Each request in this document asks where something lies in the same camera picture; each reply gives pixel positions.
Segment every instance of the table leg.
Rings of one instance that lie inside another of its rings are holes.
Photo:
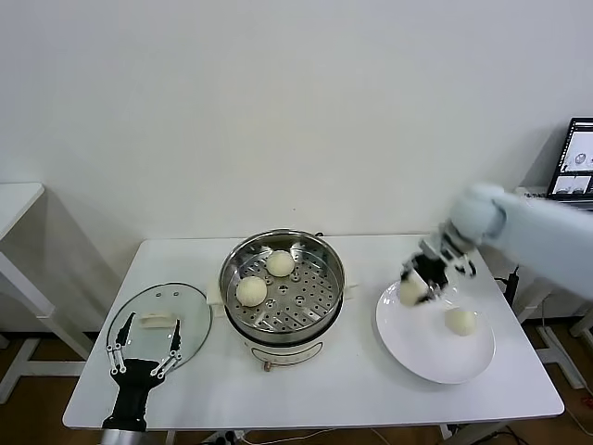
[[[449,431],[447,424],[439,424],[438,429],[441,430],[441,436],[443,437],[443,440],[453,436],[453,434]]]
[[[0,273],[25,297],[19,299],[39,321],[49,327],[64,343],[84,359],[88,359],[93,342],[71,320],[60,314],[19,269],[0,252]]]
[[[211,434],[207,438],[203,439],[202,443],[214,443],[219,438],[223,438],[226,440],[225,443],[229,443],[229,441],[226,439],[227,433],[234,433],[234,440],[236,443],[238,443],[243,440],[243,438],[247,435],[247,433],[249,431],[250,431],[249,429],[234,429],[234,430],[215,431],[213,434]]]
[[[591,327],[593,327],[593,309],[589,309],[585,316],[571,327],[571,336],[581,337],[583,334],[590,334]]]
[[[557,363],[572,388],[584,388],[583,382],[585,379],[578,369],[576,369],[576,366],[568,359],[568,352],[566,352],[552,328],[549,326],[546,326],[545,328],[539,326],[537,332],[547,346],[547,348],[536,350],[539,360],[544,364]]]
[[[493,422],[488,424],[471,424],[460,429],[449,439],[443,440],[443,445],[472,445],[479,439],[483,439],[486,436],[496,433],[508,422]]]
[[[175,445],[175,430],[170,429],[167,431],[167,438],[165,439],[165,445]]]
[[[29,359],[39,345],[39,338],[28,338],[0,381],[0,404],[6,403],[12,390],[23,376],[78,377],[84,362],[31,362]]]
[[[543,278],[537,278],[524,290],[512,305],[512,310],[517,316],[519,323],[524,322],[531,315],[541,302],[552,293],[555,285]]]

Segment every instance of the white wall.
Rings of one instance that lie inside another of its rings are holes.
[[[148,237],[428,230],[468,183],[548,180],[547,141],[593,114],[592,14],[5,1],[0,181],[43,182],[119,277]]]

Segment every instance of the robotic hand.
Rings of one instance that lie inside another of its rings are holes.
[[[477,271],[467,254],[485,244],[586,299],[593,299],[593,216],[543,199],[525,199],[496,185],[478,184],[454,204],[448,221],[420,243],[401,274],[400,292],[418,304],[448,285],[449,266]]]

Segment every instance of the white steamer base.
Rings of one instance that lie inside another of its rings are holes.
[[[286,348],[263,346],[248,338],[241,337],[249,350],[249,354],[263,363],[263,369],[265,371],[270,371],[273,366],[291,366],[315,357],[321,352],[331,329],[332,326],[329,326],[323,334],[307,343]]]

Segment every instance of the white table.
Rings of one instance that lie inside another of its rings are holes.
[[[309,362],[262,371],[226,318],[216,318],[202,350],[155,388],[146,406],[151,429],[223,430],[409,426],[488,422],[466,427],[451,443],[471,443],[512,419],[562,413],[563,404],[484,261],[461,286],[475,296],[494,330],[489,368],[463,385],[438,385],[397,362],[376,335],[375,305],[417,250],[417,235],[326,237],[358,284],[329,330],[326,347]],[[184,282],[203,291],[239,239],[148,240],[139,248],[63,421],[100,428],[117,394],[105,352],[109,324],[143,289]]]
[[[29,210],[44,192],[41,184],[0,184],[0,241]],[[73,348],[84,359],[88,357],[93,343],[84,335],[11,261],[0,251],[0,274],[19,293],[20,301],[37,319],[54,334]],[[72,375],[81,373],[82,362],[30,362],[39,340],[27,339],[0,382],[0,403],[5,403],[19,378],[24,375]],[[7,342],[0,337],[0,344]]]

